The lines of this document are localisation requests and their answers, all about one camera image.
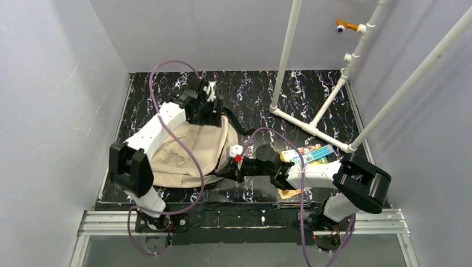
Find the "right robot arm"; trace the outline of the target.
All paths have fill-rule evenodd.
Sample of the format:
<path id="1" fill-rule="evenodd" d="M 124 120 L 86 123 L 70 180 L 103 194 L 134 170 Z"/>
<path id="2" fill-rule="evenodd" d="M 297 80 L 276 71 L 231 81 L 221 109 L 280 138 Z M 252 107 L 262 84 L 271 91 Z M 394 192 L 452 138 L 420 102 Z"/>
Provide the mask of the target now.
<path id="1" fill-rule="evenodd" d="M 284 160 L 270 145 L 258 147 L 253 159 L 242 155 L 241 146 L 231 146 L 227 159 L 217 177 L 241 183 L 247 176 L 268 176 L 281 190 L 337 189 L 339 193 L 324 200 L 311 218 L 313 223 L 327 226 L 359 211 L 380 214 L 391 183 L 390 174 L 353 153 L 338 161 L 312 165 Z"/>

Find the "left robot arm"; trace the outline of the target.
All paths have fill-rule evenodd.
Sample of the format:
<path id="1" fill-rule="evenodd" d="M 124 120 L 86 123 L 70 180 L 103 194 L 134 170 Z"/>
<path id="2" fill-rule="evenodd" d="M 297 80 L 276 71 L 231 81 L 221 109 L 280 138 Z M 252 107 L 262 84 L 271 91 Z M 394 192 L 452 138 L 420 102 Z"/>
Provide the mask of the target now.
<path id="1" fill-rule="evenodd" d="M 152 218 L 170 215 L 166 203 L 153 187 L 151 158 L 173 131 L 185 123 L 221 126 L 222 100 L 216 96 L 215 82 L 193 77 L 184 89 L 163 98 L 157 114 L 125 142 L 115 141 L 109 150 L 108 177 L 127 193 L 137 208 Z"/>

